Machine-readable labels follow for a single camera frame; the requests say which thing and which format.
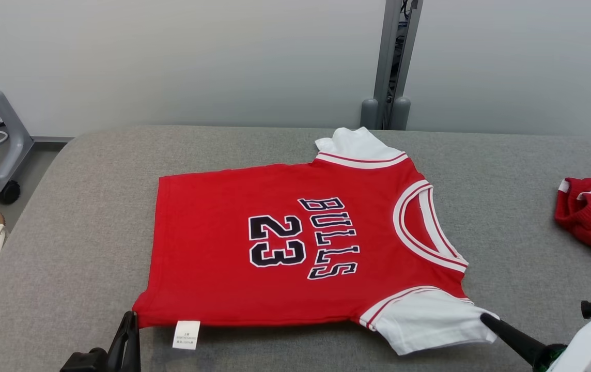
white wall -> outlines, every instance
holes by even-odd
[[[34,136],[354,127],[385,0],[0,0],[0,89]]]
[[[591,135],[591,2],[425,0],[409,130]]]

gray table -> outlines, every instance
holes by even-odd
[[[0,256],[0,371],[58,370],[74,351],[107,348],[145,289],[157,179],[310,162],[332,130],[136,127],[78,137],[45,174]],[[447,237],[470,262],[464,287],[542,342],[586,321],[591,249],[553,222],[564,177],[591,177],[591,139],[376,132],[436,188]],[[142,365],[171,370],[528,370],[503,342],[397,357],[352,323],[203,328],[198,349],[173,329],[144,329]]]

caster wheel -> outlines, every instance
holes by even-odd
[[[20,185],[16,181],[9,181],[0,192],[0,203],[12,204],[20,197]]]

